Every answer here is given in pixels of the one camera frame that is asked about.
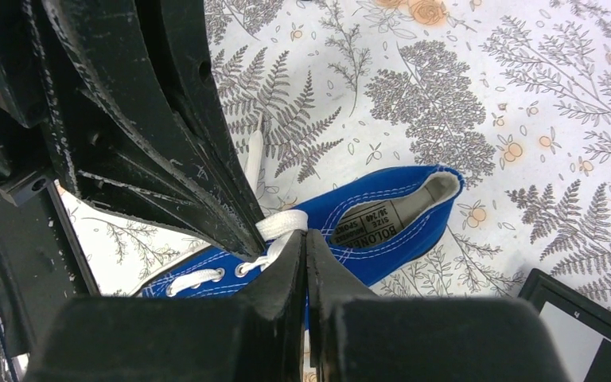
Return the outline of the blue canvas sneaker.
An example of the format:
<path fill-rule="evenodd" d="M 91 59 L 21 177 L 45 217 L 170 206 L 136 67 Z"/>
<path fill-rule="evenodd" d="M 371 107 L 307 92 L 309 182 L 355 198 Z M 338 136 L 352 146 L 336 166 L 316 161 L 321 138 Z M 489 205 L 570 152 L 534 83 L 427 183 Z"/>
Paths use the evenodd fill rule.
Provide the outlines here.
<path fill-rule="evenodd" d="M 318 230 L 335 259 L 371 286 L 426 254 L 441 239 L 454 200 L 464 186 L 463 176 L 447 167 L 397 166 L 365 175 L 291 209 L 306 212 L 306 230 Z M 138 298 L 230 296 L 262 272 L 255 268 L 240 277 L 235 272 L 241 263 L 252 262 L 209 246 L 151 277 L 133 294 Z M 221 281 L 173 297 L 165 295 L 178 275 L 217 268 L 226 271 Z"/>

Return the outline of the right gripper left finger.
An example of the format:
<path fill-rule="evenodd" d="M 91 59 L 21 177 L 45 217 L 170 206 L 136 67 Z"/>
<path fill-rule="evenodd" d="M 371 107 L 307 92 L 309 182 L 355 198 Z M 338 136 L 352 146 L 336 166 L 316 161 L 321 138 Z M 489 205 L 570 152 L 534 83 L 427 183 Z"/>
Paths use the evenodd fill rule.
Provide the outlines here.
<path fill-rule="evenodd" d="M 34 351 L 27 381 L 299 381 L 306 234 L 226 298 L 68 301 Z"/>

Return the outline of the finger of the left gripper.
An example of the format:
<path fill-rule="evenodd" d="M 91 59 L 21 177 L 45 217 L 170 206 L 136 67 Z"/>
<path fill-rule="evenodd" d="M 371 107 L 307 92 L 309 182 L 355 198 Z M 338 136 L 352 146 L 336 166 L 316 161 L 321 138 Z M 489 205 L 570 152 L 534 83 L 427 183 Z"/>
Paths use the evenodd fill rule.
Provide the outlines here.
<path fill-rule="evenodd" d="M 203 141 L 168 103 L 136 2 L 42 2 L 53 168 L 67 191 L 99 211 L 253 261 L 263 238 L 241 224 Z"/>
<path fill-rule="evenodd" d="M 239 163 L 212 75 L 202 1 L 137 1 L 142 35 L 166 99 L 213 158 L 241 224 L 255 232 L 260 208 Z"/>

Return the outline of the white shoelace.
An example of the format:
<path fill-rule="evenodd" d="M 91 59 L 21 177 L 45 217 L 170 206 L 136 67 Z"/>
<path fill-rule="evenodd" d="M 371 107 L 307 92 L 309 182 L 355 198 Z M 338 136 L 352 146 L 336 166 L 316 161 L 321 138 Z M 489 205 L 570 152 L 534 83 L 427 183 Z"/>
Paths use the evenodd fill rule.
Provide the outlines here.
<path fill-rule="evenodd" d="M 255 131 L 250 134 L 248 142 L 249 151 L 244 167 L 246 179 L 253 191 L 257 190 L 259 172 L 262 164 L 262 152 L 264 147 L 264 139 L 260 126 L 262 122 L 263 119 L 259 118 L 258 126 Z M 235 273 L 243 277 L 255 268 L 259 268 L 262 271 L 268 268 L 280 256 L 292 233 L 297 230 L 305 231 L 307 229 L 307 224 L 308 214 L 297 209 L 288 209 L 262 219 L 256 224 L 256 228 L 264 241 L 270 244 L 267 253 L 261 255 L 252 263 L 241 263 L 236 268 Z M 165 295 L 167 297 L 173 297 L 183 290 L 195 289 L 207 282 L 217 283 L 223 279 L 225 274 L 226 271 L 224 269 L 217 268 L 196 270 L 187 275 L 178 275 L 173 279 L 172 283 L 166 287 Z"/>

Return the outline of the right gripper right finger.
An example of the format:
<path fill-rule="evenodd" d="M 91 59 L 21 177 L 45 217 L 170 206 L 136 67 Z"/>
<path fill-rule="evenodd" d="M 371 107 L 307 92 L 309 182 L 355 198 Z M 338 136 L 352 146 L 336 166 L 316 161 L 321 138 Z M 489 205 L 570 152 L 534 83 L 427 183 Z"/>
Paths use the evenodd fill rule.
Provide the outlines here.
<path fill-rule="evenodd" d="M 518 298 L 389 298 L 306 236 L 310 362 L 320 381 L 565 381 L 536 310 Z"/>

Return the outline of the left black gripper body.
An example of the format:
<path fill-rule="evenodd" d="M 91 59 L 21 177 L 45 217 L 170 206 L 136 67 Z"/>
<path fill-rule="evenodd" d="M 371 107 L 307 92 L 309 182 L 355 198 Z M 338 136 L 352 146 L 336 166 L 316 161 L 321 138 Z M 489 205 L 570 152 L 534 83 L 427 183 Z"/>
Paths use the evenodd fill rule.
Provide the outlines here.
<path fill-rule="evenodd" d="M 41 124 L 48 110 L 21 1 L 0 1 L 0 194 L 19 206 L 56 175 Z"/>

